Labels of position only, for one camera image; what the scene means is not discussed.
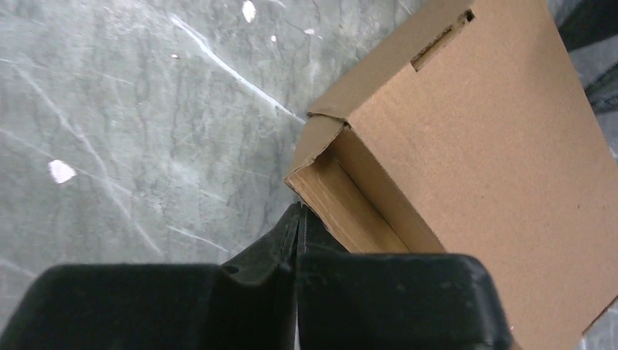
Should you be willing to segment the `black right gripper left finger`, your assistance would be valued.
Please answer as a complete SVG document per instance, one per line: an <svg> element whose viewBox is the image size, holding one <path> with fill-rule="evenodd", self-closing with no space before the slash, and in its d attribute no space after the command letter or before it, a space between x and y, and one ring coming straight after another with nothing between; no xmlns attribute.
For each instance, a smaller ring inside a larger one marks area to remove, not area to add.
<svg viewBox="0 0 618 350"><path fill-rule="evenodd" d="M3 349L293 349L302 207L226 263L65 264L40 274Z"/></svg>

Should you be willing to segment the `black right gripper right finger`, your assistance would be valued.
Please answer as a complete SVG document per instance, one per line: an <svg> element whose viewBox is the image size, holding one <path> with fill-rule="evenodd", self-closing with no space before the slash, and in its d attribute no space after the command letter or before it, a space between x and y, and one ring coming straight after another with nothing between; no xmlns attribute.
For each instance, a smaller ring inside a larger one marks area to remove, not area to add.
<svg viewBox="0 0 618 350"><path fill-rule="evenodd" d="M302 207L297 239L302 349L510 349L498 292L475 257L349 252Z"/></svg>

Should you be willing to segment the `brown cardboard box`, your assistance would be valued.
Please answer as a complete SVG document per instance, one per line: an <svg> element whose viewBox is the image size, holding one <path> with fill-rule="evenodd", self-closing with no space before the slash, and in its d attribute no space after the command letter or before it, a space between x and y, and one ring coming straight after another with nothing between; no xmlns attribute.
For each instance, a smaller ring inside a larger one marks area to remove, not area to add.
<svg viewBox="0 0 618 350"><path fill-rule="evenodd" d="M286 184L353 252L455 252L519 349L617 297L617 164L545 1L429 1L308 109Z"/></svg>

